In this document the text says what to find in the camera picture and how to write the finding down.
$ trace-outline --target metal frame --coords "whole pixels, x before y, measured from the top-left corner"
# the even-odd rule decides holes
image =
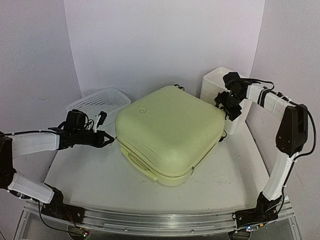
[[[13,239],[20,239],[26,230],[26,222],[30,213],[38,214],[38,204],[27,201],[18,228]],[[86,208],[83,224],[79,226],[103,232],[150,237],[182,237],[203,236],[228,233],[236,229],[236,221],[232,218],[233,211],[206,211],[201,213],[137,213]],[[43,215],[66,223],[56,218]],[[295,219],[291,203],[287,200],[276,221]],[[294,236],[299,236],[296,225]]]
[[[298,227],[296,216],[290,217],[289,218],[289,222],[290,222],[290,226],[291,226],[293,239],[294,240],[301,240],[302,236],[301,236],[301,232],[300,232],[299,227]]]

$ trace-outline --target white storage bin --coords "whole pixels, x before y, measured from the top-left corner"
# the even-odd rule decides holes
[[[130,99],[118,89],[108,87],[69,104],[66,107],[66,110],[71,111],[72,109],[77,109],[86,113],[89,119],[94,121],[96,115],[101,111],[106,112],[107,117],[104,123],[99,127],[99,129],[101,129],[112,124],[115,121],[119,110],[130,103]]]
[[[215,98],[216,96],[218,96],[218,93],[228,91],[225,87],[223,77],[224,75],[230,72],[235,72],[235,71],[232,71],[223,66],[219,66],[212,72],[209,72],[207,75],[205,75],[202,81],[200,99],[207,103],[216,105]],[[252,104],[251,101],[244,99],[240,103],[240,106],[242,107],[242,110],[241,110],[242,114],[234,121],[230,121],[228,119],[225,122],[224,130],[228,134],[234,134],[236,128],[242,125],[246,121],[251,104]]]

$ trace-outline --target white table surface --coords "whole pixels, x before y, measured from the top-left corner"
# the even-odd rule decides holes
[[[106,131],[115,136],[114,124]],[[45,182],[62,191],[65,203],[103,210],[178,213],[255,207],[268,179],[244,123],[179,186],[161,185],[135,169],[117,141],[101,149],[75,146],[58,151]]]

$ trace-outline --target wire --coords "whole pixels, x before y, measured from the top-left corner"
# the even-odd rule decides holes
[[[59,228],[55,228],[55,227],[53,227],[53,226],[50,226],[50,225],[46,224],[45,221],[44,221],[44,219],[42,218],[42,215],[41,215],[40,201],[38,201],[38,210],[39,210],[39,216],[40,216],[40,219],[41,219],[42,223],[43,223],[44,225],[46,225],[48,228],[53,229],[53,230],[57,230],[57,231],[61,231],[61,232],[65,232],[65,233],[67,233],[67,234],[74,234],[74,235],[84,236],[84,235],[81,234],[81,233],[74,233],[74,232],[71,232],[71,231],[66,231],[66,230],[59,229]]]
[[[87,130],[91,125],[91,128],[92,129],[95,125],[95,121],[93,121],[92,119],[90,119],[85,125],[84,125],[84,129]]]
[[[86,118],[86,122],[88,123],[89,122],[89,117],[85,112],[84,112],[84,115],[85,115],[85,118]]]
[[[14,191],[14,190],[9,190],[9,193],[11,193],[13,196],[17,197],[17,198],[20,198],[20,199],[31,199],[30,196],[27,196],[27,195],[24,195],[22,194],[21,192],[18,192],[18,191]]]
[[[3,136],[15,136],[21,134],[33,134],[33,133],[46,133],[46,134],[56,134],[55,131],[47,131],[47,130],[31,130],[31,131],[17,131],[17,132],[10,132],[10,133],[0,133],[0,137]]]
[[[66,121],[63,121],[62,123],[60,123],[60,125],[58,126],[58,129],[61,129],[65,124],[66,124]]]
[[[222,141],[227,137],[227,135],[228,135],[225,130],[223,130],[223,132],[225,133],[225,135],[220,137],[219,143],[222,142]]]
[[[295,103],[293,101],[290,101],[289,103],[292,104],[292,105],[295,105],[295,106],[300,106],[300,105],[298,105],[297,103]],[[303,107],[303,110],[305,110],[306,113],[308,114],[308,116],[310,118],[310,121],[311,121],[311,124],[312,124],[312,128],[313,128],[313,145],[312,145],[312,149],[309,152],[302,153],[302,154],[296,156],[293,159],[292,165],[291,165],[290,170],[289,170],[289,172],[288,172],[288,174],[287,174],[287,176],[286,176],[286,178],[284,180],[284,184],[283,184],[283,187],[281,189],[282,203],[281,203],[281,206],[280,206],[280,208],[279,208],[277,213],[279,213],[281,211],[282,207],[284,206],[284,203],[285,203],[285,186],[287,184],[287,181],[289,179],[289,176],[290,176],[292,170],[294,169],[295,162],[297,161],[298,158],[311,155],[315,151],[316,146],[317,146],[317,129],[316,129],[316,124],[315,124],[314,118],[312,117],[310,111],[306,107]]]
[[[251,83],[258,82],[259,84],[261,83],[272,84],[272,88],[270,90],[275,89],[275,84],[272,81],[264,81],[264,80],[255,79],[255,78],[236,78],[236,79],[232,79],[230,82],[241,81],[241,80],[247,80],[248,82],[251,82]]]
[[[90,234],[90,232],[88,232],[87,230],[85,230],[85,229],[83,229],[82,227],[79,227],[79,226],[76,225],[76,223],[74,222],[74,219],[73,219],[72,215],[69,214],[69,212],[67,212],[66,214],[67,214],[67,216],[69,217],[70,221],[73,223],[74,227],[75,227],[76,229],[79,229],[79,231],[80,231],[81,233],[83,233],[82,235],[89,235],[89,234]]]
[[[4,240],[7,240],[1,230],[0,230],[0,234]]]

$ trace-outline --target suitcase handle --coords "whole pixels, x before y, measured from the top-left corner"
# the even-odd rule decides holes
[[[158,176],[155,175],[153,172],[151,172],[149,169],[147,169],[145,166],[141,165],[141,163],[139,163],[135,157],[133,155],[131,155],[129,152],[127,153],[127,156],[129,158],[129,160],[133,163],[133,165],[140,170],[141,172],[143,172],[145,175],[147,175],[149,178],[151,178],[153,181],[157,181]]]

